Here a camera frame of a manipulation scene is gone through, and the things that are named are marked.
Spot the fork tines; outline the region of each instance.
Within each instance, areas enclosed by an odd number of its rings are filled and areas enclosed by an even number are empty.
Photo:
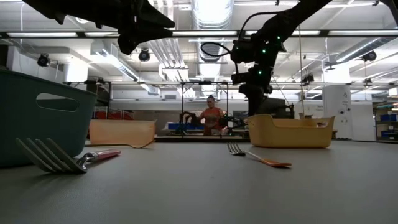
[[[236,144],[236,142],[227,142],[228,150],[232,155],[235,156],[243,156],[244,152],[241,148]]]
[[[26,139],[32,147],[29,147],[21,139],[17,138],[16,143],[24,154],[40,169],[51,173],[77,173],[85,172],[68,154],[61,149],[52,139],[46,139],[52,146],[54,152],[39,139],[35,141]]]

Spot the basket handle hole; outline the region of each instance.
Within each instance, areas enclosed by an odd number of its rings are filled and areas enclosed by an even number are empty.
[[[79,102],[65,96],[50,93],[40,93],[36,97],[37,106],[48,110],[74,112],[79,108]]]

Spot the orange shirt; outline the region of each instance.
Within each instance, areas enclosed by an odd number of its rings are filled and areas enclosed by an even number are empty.
[[[211,136],[211,130],[219,130],[221,131],[221,126],[219,124],[219,120],[221,118],[220,115],[220,109],[219,108],[207,108],[204,112],[203,115],[205,117],[205,131],[203,134],[205,136]]]

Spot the security camera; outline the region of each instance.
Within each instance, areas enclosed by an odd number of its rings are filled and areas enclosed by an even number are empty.
[[[40,67],[48,67],[50,65],[50,59],[48,54],[41,54],[37,60],[37,64]]]
[[[147,62],[150,59],[149,50],[141,49],[141,53],[138,55],[138,58],[141,62]]]

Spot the tan plastic bin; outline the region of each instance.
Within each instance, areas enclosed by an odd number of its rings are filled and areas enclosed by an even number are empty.
[[[262,114],[248,118],[251,144],[273,148],[325,148],[330,146],[335,117],[273,119]],[[317,127],[318,123],[326,124]]]
[[[155,121],[91,120],[90,142],[144,147],[154,141],[155,130]]]

